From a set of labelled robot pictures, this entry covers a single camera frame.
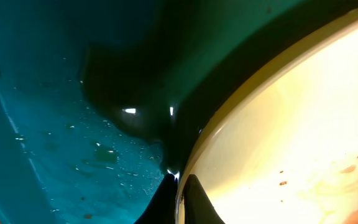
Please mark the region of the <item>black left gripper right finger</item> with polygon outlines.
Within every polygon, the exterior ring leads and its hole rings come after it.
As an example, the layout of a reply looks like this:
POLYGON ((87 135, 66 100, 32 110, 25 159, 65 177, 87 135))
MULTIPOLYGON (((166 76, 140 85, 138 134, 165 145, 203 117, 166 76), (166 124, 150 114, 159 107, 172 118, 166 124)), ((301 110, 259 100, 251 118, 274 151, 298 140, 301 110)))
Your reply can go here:
POLYGON ((224 224, 195 174, 190 174, 184 189, 185 224, 224 224))

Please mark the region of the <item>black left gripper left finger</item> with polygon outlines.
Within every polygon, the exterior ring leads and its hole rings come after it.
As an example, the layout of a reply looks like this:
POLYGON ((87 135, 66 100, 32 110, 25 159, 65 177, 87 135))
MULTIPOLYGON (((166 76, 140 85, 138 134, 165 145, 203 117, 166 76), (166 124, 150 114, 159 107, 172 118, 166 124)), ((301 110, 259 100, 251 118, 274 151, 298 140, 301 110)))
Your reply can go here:
POLYGON ((178 181, 166 174, 143 214, 135 224, 174 224, 178 181))

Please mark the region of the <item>yellow plate with sauce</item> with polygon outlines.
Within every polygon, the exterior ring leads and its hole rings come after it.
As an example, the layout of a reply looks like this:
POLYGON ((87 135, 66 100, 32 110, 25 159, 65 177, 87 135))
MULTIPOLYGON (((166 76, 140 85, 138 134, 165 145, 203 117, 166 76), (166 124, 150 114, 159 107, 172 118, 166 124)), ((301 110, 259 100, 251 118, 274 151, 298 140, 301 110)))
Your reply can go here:
POLYGON ((218 109, 181 177, 224 223, 358 223, 358 8, 271 59, 218 109))

